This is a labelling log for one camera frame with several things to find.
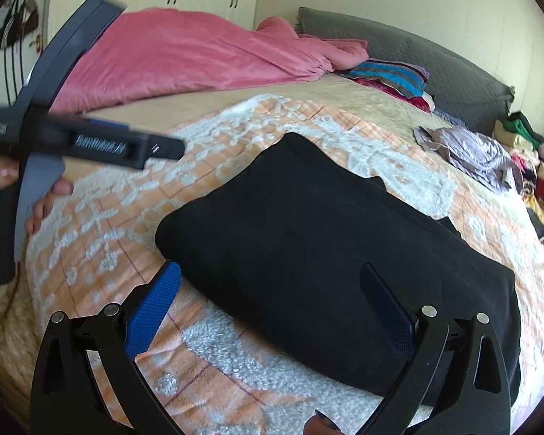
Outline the left hand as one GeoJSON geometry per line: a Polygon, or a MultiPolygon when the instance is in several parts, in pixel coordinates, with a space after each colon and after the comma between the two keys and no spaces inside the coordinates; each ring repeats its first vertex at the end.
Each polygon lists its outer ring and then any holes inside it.
{"type": "MultiPolygon", "coordinates": [[[[20,164],[7,157],[0,156],[0,191],[12,187],[19,180],[20,164]]],[[[24,172],[20,185],[18,205],[26,209],[24,213],[25,230],[29,236],[36,234],[42,222],[49,217],[54,207],[56,196],[68,196],[73,193],[74,185],[66,178],[58,177],[55,182],[48,182],[50,188],[42,184],[30,186],[32,180],[37,176],[30,176],[24,172]]]]}

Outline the right hand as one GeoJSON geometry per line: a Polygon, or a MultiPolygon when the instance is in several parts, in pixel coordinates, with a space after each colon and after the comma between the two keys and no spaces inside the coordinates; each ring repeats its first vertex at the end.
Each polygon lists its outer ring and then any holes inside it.
{"type": "Polygon", "coordinates": [[[338,425],[327,415],[319,410],[311,417],[302,430],[304,435],[342,435],[343,432],[338,425]]]}

